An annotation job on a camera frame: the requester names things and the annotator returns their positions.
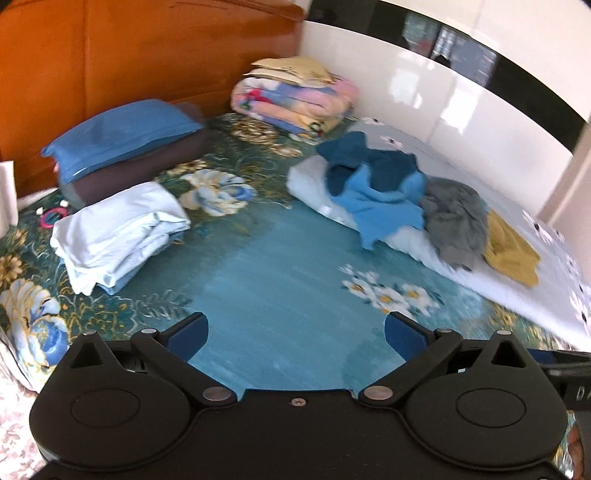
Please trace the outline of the white black glossy wardrobe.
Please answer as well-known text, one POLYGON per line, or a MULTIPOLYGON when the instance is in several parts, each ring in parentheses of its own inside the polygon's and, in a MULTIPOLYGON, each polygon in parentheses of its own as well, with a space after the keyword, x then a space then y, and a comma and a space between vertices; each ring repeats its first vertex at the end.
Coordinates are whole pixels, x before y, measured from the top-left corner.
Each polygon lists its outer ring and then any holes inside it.
POLYGON ((401 130, 530 212, 590 118, 582 1, 310 1, 301 53, 351 80, 356 114, 401 130))

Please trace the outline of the blue fleece garment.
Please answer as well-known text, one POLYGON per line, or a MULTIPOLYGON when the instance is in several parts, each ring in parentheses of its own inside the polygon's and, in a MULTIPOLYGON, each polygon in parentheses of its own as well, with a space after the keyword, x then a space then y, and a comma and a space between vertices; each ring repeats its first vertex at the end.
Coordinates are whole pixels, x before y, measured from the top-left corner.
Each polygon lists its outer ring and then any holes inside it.
POLYGON ((363 248, 372 249, 377 241, 403 227, 424 228, 420 200, 426 176, 416 155, 370 148, 361 131, 325 141, 317 153, 328 162, 325 186, 329 197, 353 216, 363 248))

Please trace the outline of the light blue garment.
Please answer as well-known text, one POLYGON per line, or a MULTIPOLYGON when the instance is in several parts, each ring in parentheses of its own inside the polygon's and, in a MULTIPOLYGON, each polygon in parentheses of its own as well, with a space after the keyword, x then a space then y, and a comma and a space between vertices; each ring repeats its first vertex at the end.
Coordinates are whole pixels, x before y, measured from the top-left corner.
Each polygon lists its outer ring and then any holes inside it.
POLYGON ((184 236, 183 232, 177 232, 177 233, 169 235, 166 242, 162 246, 160 246, 159 248, 154 250, 152 252, 152 254, 150 256, 148 256, 145 260, 143 260, 139 265, 137 265, 133 269, 129 270, 124 275, 120 276, 119 278, 117 278, 116 282, 114 283, 113 286, 107 286, 105 284, 98 284, 98 287, 100 287, 108 295, 113 296, 113 295, 117 294, 135 277, 135 275, 143 268, 143 266, 147 263, 147 261, 151 257, 159 255, 160 253, 165 251, 170 245, 173 245, 173 244, 183 245, 183 236, 184 236))

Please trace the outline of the dark brown pillow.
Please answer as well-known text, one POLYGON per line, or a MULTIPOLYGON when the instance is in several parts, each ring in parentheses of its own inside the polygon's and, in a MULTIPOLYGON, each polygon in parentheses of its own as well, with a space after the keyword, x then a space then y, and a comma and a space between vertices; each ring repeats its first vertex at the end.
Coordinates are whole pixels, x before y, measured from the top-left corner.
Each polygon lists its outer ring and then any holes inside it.
POLYGON ((211 131, 205 123, 205 117, 192 103, 183 102, 177 107, 204 128, 142 155, 105 166, 72 182, 59 180, 63 197, 74 209, 79 210, 135 185, 152 181, 160 173, 181 163, 202 157, 211 149, 211 131))

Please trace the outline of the blue pillow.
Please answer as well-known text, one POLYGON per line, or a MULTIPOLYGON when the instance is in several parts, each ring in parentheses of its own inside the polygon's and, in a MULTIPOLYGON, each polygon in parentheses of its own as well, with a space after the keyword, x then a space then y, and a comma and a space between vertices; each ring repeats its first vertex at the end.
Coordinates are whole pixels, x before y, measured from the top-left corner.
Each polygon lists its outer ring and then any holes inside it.
POLYGON ((158 99, 128 103, 76 125, 41 150, 64 183, 169 145, 204 128, 193 113, 158 99))

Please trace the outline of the white printed t-shirt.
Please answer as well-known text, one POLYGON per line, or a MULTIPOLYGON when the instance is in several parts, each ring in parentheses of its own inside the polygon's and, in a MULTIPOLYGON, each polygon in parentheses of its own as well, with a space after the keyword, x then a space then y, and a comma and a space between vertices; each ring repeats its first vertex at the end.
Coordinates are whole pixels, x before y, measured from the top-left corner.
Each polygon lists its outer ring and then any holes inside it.
POLYGON ((190 220, 176 198, 145 182, 87 206, 54 224, 50 245, 65 265, 74 293, 90 295, 185 232, 190 220))

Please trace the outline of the grey sweatshirt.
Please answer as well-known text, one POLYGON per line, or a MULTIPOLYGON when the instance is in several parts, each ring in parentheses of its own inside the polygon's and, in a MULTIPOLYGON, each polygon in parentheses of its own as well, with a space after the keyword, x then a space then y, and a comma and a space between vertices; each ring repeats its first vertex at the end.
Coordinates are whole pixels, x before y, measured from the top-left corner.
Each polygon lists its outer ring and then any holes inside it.
POLYGON ((454 269, 472 271, 488 236, 487 204, 479 193, 455 180, 430 177, 420 206, 440 259, 454 269))

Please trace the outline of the yellow pillow on blanket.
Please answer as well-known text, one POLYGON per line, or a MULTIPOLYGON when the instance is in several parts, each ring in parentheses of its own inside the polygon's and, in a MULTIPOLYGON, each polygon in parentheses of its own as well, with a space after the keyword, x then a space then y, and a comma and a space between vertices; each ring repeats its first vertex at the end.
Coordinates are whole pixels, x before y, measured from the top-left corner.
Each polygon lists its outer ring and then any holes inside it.
POLYGON ((245 73, 245 76, 311 88, 322 88, 335 83, 335 77, 322 63, 303 56, 257 60, 252 62, 252 70, 245 73))

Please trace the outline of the white object at headboard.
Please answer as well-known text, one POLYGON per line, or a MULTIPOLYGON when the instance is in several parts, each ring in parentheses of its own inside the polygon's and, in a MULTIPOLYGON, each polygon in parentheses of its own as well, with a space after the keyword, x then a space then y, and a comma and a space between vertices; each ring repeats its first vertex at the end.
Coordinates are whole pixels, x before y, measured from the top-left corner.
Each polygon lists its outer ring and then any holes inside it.
POLYGON ((14 162, 0 163, 0 237, 18 223, 18 202, 14 178, 14 162))

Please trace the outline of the teal floral bed blanket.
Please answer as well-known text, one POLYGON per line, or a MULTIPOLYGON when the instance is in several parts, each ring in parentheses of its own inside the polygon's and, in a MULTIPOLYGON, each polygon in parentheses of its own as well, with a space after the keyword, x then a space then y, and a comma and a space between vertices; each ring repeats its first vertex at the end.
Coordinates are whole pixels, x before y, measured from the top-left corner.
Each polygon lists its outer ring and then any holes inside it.
POLYGON ((528 347, 564 349, 558 337, 513 311, 358 233, 287 192, 287 171, 313 145, 235 114, 211 120, 212 149, 162 173, 180 196, 197 185, 238 181, 221 217, 190 212, 190 229, 151 258, 116 294, 73 291, 50 247, 42 213, 52 193, 19 215, 1 241, 1 326, 21 323, 61 353, 81 332, 107 340, 164 329, 190 313, 209 322, 193 364, 236 392, 359 390, 401 362, 384 338, 401 308, 427 328, 468 338, 513 331, 528 347))

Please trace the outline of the folded colourful floral blanket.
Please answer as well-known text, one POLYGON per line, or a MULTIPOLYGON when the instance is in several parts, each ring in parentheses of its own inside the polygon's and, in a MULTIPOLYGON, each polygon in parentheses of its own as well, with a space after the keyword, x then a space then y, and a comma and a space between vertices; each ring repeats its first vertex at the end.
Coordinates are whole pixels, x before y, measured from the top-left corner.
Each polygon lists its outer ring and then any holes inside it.
POLYGON ((230 107, 291 134, 321 138, 351 113, 358 94, 353 83, 339 77, 322 88, 246 77, 233 88, 230 107))

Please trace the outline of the orange wooden bed headboard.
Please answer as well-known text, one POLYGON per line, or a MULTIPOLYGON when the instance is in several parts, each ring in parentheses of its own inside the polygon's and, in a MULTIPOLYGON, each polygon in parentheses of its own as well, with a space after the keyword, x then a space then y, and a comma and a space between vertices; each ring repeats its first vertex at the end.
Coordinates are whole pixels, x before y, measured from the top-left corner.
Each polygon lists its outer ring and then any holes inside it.
POLYGON ((56 185, 43 147, 82 121, 160 99, 228 111, 252 63, 290 57, 304 10, 290 1, 6 1, 1 157, 19 196, 56 185))

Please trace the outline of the mustard yellow knit sweater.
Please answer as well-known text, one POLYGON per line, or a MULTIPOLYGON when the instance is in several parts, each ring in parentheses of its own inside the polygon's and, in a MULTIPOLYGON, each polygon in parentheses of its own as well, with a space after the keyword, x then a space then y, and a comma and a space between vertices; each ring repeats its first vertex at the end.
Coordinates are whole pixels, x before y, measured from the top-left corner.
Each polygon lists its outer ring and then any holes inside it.
POLYGON ((540 255, 494 210, 488 213, 484 259, 497 272, 528 288, 539 284, 540 255))

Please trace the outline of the light blue daisy quilt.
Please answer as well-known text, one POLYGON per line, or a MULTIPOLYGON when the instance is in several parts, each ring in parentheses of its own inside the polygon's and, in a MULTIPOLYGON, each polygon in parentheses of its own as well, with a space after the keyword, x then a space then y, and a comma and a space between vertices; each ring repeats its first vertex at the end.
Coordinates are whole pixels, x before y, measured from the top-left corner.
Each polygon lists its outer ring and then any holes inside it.
POLYGON ((590 347, 590 287, 564 237, 417 139, 366 117, 291 167, 287 190, 573 346, 590 347))

